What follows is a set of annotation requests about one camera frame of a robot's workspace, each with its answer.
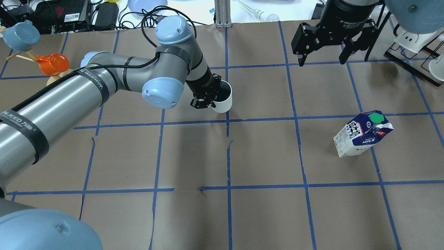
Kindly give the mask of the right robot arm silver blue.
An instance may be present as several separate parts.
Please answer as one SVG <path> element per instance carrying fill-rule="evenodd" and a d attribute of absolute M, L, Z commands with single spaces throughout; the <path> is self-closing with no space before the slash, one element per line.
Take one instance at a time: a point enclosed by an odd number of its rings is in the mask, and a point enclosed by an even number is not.
<path fill-rule="evenodd" d="M 292 52 L 303 66 L 311 52 L 343 44 L 341 64 L 357 51 L 368 60 L 391 15 L 407 32 L 429 34 L 443 27 L 443 6 L 442 0 L 328 0 L 317 25 L 299 24 Z"/>

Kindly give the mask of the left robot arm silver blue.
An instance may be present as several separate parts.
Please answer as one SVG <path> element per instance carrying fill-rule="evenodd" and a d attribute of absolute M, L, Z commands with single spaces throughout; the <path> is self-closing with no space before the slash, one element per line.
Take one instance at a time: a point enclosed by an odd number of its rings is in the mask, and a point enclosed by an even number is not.
<path fill-rule="evenodd" d="M 154 31 L 160 45 L 153 59 L 89 52 L 80 68 L 1 113 L 2 250 L 103 249 L 88 224 L 65 212 L 5 200 L 4 189 L 117 91 L 139 92 L 152 106 L 171 109 L 187 84 L 195 109 L 225 113 L 232 107 L 231 85 L 211 72 L 184 17 L 164 17 Z"/>

